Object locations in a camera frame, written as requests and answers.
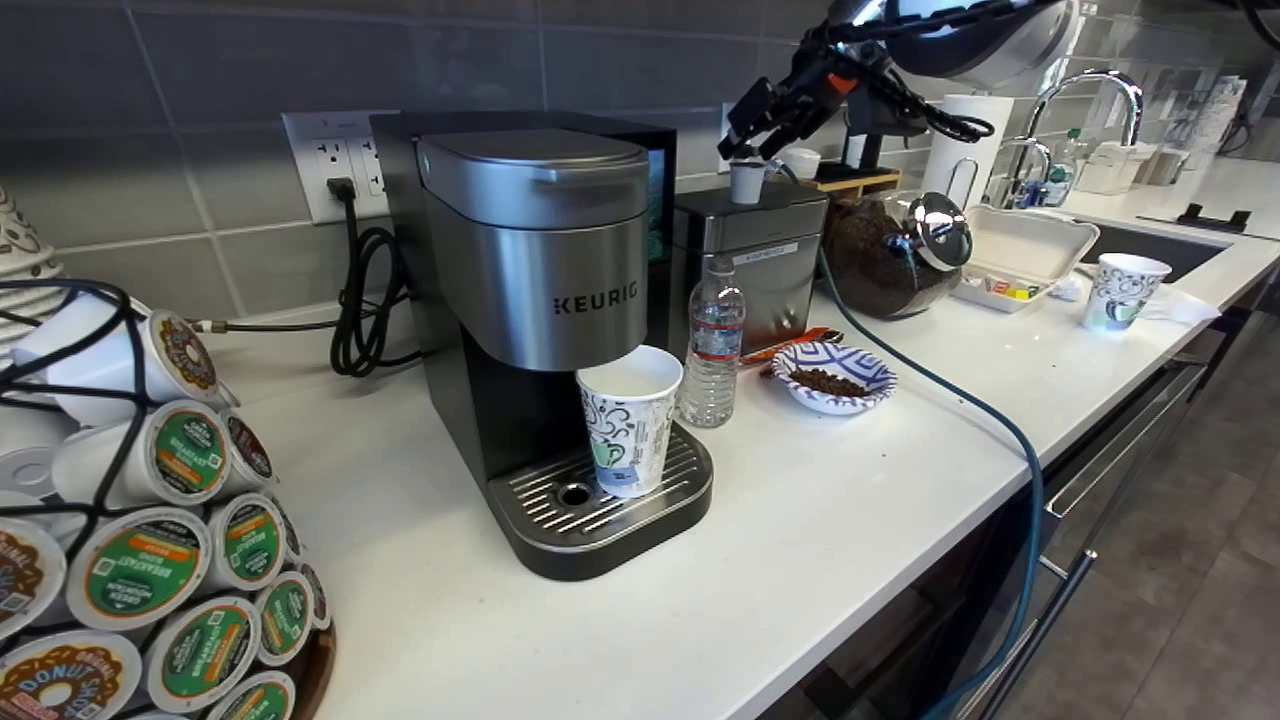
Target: silver appliance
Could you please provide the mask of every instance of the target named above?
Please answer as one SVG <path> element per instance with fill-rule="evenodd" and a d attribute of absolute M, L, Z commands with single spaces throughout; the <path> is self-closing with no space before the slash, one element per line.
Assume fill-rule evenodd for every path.
<path fill-rule="evenodd" d="M 426 132 L 404 148 L 382 168 L 440 350 L 431 405 L 515 555 L 582 579 L 693 528 L 713 455 L 674 427 L 656 491 L 596 491 L 572 378 L 646 332 L 643 148 L 562 127 Z"/>
<path fill-rule="evenodd" d="M 800 335 L 822 221 L 829 198 L 800 186 L 766 186 L 750 209 L 732 206 L 727 188 L 674 198 L 669 308 L 684 308 L 705 266 L 727 258 L 746 297 L 743 352 Z M 669 350 L 684 350 L 684 341 L 684 312 L 670 312 Z"/>

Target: sink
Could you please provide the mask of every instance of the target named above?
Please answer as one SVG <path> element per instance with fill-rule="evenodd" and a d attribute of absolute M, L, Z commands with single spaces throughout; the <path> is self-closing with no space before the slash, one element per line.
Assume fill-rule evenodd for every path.
<path fill-rule="evenodd" d="M 1190 270 L 1209 266 L 1214 253 L 1212 243 L 1189 243 L 1189 242 L 1166 242 L 1166 237 L 1143 237 L 1143 232 L 1125 232 L 1125 230 L 1103 230 L 1100 242 L 1083 253 L 1083 266 L 1091 266 L 1100 253 L 1134 253 L 1134 258 L 1154 258 L 1164 260 L 1166 284 L 1189 277 Z"/>

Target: gray tile backsplash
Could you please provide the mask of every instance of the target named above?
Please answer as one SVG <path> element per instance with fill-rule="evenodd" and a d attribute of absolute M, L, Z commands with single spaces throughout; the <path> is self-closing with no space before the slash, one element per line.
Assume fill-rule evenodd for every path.
<path fill-rule="evenodd" d="M 829 0 L 0 0 L 0 188 L 69 248 L 71 273 L 151 306 L 196 318 L 316 306 L 339 287 L 343 242 L 308 226 L 281 112 L 626 115 L 674 127 L 681 188 L 705 188 L 721 103 L 755 76 L 779 81 L 822 14 Z M 1262 59 L 1239 14 L 1100 0 L 1070 68 L 1126 68 L 1154 108 L 1195 95 L 1199 71 Z M 1042 138 L 1096 119 L 1100 103 L 1096 89 L 1063 94 Z M 831 119 L 807 144 L 835 160 L 838 139 Z M 905 179 L 923 160 L 927 139 L 883 139 Z"/>

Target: decorative plate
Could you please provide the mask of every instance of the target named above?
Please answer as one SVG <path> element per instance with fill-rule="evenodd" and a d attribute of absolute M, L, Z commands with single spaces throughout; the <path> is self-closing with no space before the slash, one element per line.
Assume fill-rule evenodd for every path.
<path fill-rule="evenodd" d="M 865 417 L 891 389 L 891 371 L 876 358 L 843 343 L 791 343 L 771 358 L 771 378 L 822 417 Z"/>

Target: plastic water bottle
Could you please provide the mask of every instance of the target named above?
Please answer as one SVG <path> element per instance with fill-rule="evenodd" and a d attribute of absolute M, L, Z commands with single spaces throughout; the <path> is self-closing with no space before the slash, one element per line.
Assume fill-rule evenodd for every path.
<path fill-rule="evenodd" d="M 721 427 L 732 417 L 743 330 L 746 297 L 732 277 L 732 260 L 713 258 L 705 279 L 687 293 L 684 424 Z"/>

